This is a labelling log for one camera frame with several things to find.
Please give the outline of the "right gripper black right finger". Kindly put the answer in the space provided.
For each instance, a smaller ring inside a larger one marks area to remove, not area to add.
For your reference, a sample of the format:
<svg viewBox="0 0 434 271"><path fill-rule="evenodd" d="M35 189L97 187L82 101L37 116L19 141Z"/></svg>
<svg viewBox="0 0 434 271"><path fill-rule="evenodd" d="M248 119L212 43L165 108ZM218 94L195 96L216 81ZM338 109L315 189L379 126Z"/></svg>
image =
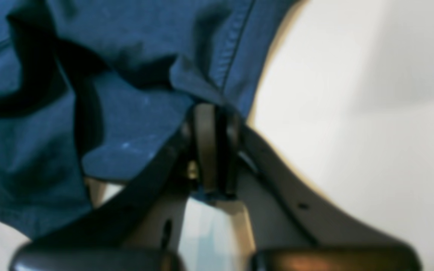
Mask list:
<svg viewBox="0 0 434 271"><path fill-rule="evenodd" d="M219 190L243 202L255 252L248 271L420 271L407 243L310 189L232 108L217 110Z"/></svg>

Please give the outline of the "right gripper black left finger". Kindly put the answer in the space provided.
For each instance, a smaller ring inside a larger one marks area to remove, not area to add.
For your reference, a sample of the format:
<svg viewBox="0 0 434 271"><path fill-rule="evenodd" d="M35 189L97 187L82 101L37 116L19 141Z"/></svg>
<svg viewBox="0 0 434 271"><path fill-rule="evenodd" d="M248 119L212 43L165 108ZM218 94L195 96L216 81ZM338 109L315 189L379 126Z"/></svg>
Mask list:
<svg viewBox="0 0 434 271"><path fill-rule="evenodd" d="M181 271L186 201L217 192L217 108L195 106L149 165L112 199L21 247L11 271Z"/></svg>

